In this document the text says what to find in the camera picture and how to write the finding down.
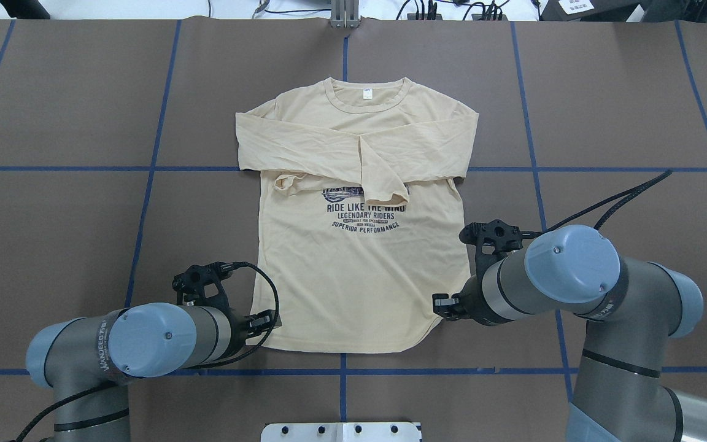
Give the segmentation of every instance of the robotic arm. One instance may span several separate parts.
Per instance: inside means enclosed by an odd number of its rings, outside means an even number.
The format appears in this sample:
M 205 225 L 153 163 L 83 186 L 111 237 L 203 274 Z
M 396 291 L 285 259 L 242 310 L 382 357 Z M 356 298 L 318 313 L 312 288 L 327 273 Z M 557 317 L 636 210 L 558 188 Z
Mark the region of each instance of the robotic arm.
M 275 293 L 275 310 L 241 316 L 230 308 L 222 280 L 242 266 L 266 278 Z M 218 293 L 206 297 L 208 285 Z M 64 403 L 56 408 L 54 437 L 48 440 L 129 442 L 127 384 L 179 368 L 208 368 L 243 359 L 279 326 L 277 289 L 250 263 L 191 266 L 174 277 L 173 288 L 177 305 L 152 303 L 76 318 L 50 325 L 32 339 L 26 356 L 31 379 L 53 388 L 57 403 Z M 217 362 L 238 353 L 245 339 L 262 333 L 253 349 Z M 28 426 L 18 442 L 29 430 Z
M 536 240 L 523 249 L 528 238 Z M 707 442 L 707 399 L 659 384 L 668 337 L 702 317 L 693 280 L 621 257 L 586 226 L 539 235 L 497 219 L 469 224 L 460 240 L 477 246 L 476 275 L 460 293 L 433 296 L 443 318 L 500 325 L 561 309 L 587 319 L 566 440 Z

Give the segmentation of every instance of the long-sleeve shirt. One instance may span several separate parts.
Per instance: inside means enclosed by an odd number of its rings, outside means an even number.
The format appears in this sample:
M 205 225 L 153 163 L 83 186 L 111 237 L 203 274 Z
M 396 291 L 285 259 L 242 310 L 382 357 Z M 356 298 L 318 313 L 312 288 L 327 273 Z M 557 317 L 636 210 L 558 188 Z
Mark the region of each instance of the long-sleeve shirt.
M 325 79 L 236 114 L 239 167 L 261 171 L 258 265 L 280 291 L 267 347 L 400 352 L 438 324 L 431 295 L 469 277 L 454 178 L 477 118 L 409 79 Z M 252 309 L 271 307 L 258 279 Z

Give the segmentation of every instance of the light blue joint cap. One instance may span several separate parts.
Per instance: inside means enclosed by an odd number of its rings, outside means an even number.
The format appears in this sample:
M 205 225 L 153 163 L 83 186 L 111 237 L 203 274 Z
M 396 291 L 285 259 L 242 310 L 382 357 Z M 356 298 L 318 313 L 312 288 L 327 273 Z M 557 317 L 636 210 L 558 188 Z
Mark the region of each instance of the light blue joint cap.
M 682 338 L 695 329 L 695 325 L 702 319 L 703 301 L 702 292 L 697 284 L 685 274 L 672 271 L 659 263 L 651 263 L 670 275 L 676 284 L 681 297 L 681 322 L 670 338 Z
M 569 422 L 566 423 L 566 442 L 620 442 L 591 416 L 569 403 Z
M 620 260 L 597 230 L 572 225 L 533 240 L 525 251 L 525 273 L 550 299 L 583 304 L 612 289 L 620 276 Z
M 45 378 L 45 361 L 48 359 L 48 352 L 51 351 L 53 342 L 56 341 L 62 330 L 79 319 L 83 318 L 75 318 L 67 322 L 48 325 L 31 339 L 29 348 L 26 350 L 26 370 L 29 372 L 31 380 L 38 386 L 45 389 L 51 388 L 51 384 Z
M 181 367 L 196 347 L 196 324 L 164 302 L 130 308 L 110 328 L 110 360 L 125 374 L 156 378 Z

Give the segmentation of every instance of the white paper label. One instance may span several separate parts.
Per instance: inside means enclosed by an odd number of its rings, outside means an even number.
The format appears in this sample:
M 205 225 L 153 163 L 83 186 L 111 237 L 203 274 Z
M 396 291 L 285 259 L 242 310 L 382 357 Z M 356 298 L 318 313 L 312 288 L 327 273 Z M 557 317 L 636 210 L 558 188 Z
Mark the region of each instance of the white paper label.
M 594 9 L 590 0 L 558 0 L 558 3 L 563 8 L 563 11 L 570 15 Z

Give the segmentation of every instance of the white mounting bracket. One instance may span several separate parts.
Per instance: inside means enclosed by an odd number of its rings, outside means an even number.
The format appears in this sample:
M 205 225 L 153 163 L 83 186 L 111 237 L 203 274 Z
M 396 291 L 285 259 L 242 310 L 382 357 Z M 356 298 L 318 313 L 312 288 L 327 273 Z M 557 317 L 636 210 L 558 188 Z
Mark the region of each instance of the white mounting bracket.
M 359 28 L 359 0 L 331 0 L 332 28 Z
M 261 442 L 422 442 L 418 422 L 269 424 Z

